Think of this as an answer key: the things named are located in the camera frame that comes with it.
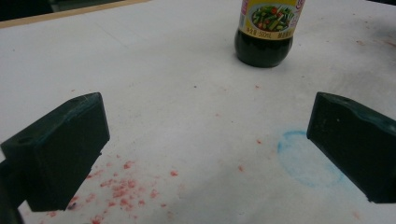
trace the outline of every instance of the bottle label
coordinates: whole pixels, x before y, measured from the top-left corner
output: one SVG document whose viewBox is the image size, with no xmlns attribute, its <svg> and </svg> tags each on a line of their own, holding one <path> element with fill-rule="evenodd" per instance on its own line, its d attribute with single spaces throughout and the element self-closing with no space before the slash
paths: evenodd
<svg viewBox="0 0 396 224">
<path fill-rule="evenodd" d="M 305 0 L 243 0 L 239 30 L 260 39 L 293 36 Z"/>
</svg>

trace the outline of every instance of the white surface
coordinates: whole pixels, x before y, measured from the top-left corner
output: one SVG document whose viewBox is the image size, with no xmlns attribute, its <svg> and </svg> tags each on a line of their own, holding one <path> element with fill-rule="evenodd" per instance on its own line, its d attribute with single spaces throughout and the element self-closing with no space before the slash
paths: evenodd
<svg viewBox="0 0 396 224">
<path fill-rule="evenodd" d="M 75 209 L 23 204 L 26 223 L 394 223 L 304 131 L 317 91 L 396 119 L 396 7 L 306 1 L 288 58 L 258 69 L 234 55 L 240 6 L 154 0 L 0 30 L 0 141 L 93 91 L 111 134 Z"/>
</svg>

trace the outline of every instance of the bottle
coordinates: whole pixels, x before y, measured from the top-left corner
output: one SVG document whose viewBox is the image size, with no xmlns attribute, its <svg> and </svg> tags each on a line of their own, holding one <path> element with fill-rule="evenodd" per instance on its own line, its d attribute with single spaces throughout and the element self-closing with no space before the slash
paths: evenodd
<svg viewBox="0 0 396 224">
<path fill-rule="evenodd" d="M 288 55 L 305 0 L 243 0 L 236 56 L 256 67 L 275 67 Z"/>
</svg>

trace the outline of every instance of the blue stain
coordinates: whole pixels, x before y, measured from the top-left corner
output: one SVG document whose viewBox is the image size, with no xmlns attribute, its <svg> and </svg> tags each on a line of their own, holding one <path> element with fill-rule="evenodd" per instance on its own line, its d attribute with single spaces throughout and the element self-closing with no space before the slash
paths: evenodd
<svg viewBox="0 0 396 224">
<path fill-rule="evenodd" d="M 304 131 L 284 133 L 277 145 L 277 157 L 291 177 L 312 188 L 331 187 L 339 183 L 344 176 L 306 138 L 306 132 Z"/>
</svg>

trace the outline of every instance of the dark glass bottle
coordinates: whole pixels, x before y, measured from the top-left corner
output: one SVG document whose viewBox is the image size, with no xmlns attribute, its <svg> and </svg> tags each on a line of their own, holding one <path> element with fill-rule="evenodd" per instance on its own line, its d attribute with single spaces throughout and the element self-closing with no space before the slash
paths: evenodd
<svg viewBox="0 0 396 224">
<path fill-rule="evenodd" d="M 303 5 L 304 0 L 282 5 L 276 0 L 243 0 L 234 39 L 238 59 L 256 67 L 279 65 L 291 49 Z"/>
</svg>

